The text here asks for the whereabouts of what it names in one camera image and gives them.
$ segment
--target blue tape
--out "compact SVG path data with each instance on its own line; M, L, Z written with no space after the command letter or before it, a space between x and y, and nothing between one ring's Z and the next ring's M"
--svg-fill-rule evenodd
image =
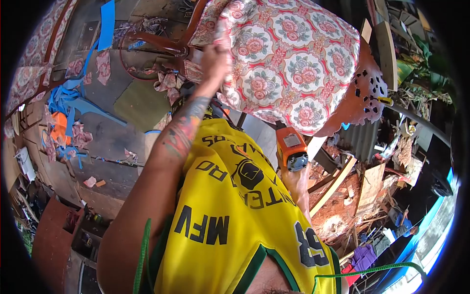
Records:
M101 33L98 51L108 49L113 45L115 22L114 6L114 0L101 6Z

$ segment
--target tattooed arm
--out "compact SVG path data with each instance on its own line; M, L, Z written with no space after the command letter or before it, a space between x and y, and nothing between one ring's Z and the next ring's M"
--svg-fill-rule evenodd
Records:
M181 170L212 96L227 73L227 51L208 45L202 59L203 81L155 141L139 179L98 254L98 282L104 293L131 293L145 222L152 219L149 251L168 215L174 213Z

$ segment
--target leaf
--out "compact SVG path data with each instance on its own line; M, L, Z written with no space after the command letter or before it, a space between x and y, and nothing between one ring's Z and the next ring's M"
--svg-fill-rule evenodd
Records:
M404 80L411 74L415 67L401 59L397 59L397 76L398 85L401 85Z

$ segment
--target sawdust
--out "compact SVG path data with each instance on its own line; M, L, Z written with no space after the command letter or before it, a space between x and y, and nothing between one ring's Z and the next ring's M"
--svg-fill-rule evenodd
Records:
M349 183L354 191L352 203L347 206L344 204L344 199L349 195L347 190L344 193L335 192L325 205L312 217L313 230L323 241L336 239L338 236L345 233L354 223L354 213L360 195L360 180L358 175L348 175L339 188L347 189L346 183ZM326 189L327 188L323 188L320 191L310 194L310 209L315 206Z

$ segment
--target green plant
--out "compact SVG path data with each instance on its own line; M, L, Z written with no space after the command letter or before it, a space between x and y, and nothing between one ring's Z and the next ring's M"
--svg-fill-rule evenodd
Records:
M413 34L413 38L423 53L418 54L418 61L406 54L400 55L401 59L397 60L399 84L408 80L410 83L419 83L430 92L449 93L450 95L455 93L454 86L448 76L449 68L445 58L441 54L431 52L429 43L418 35ZM428 81L429 85L415 81L416 78Z

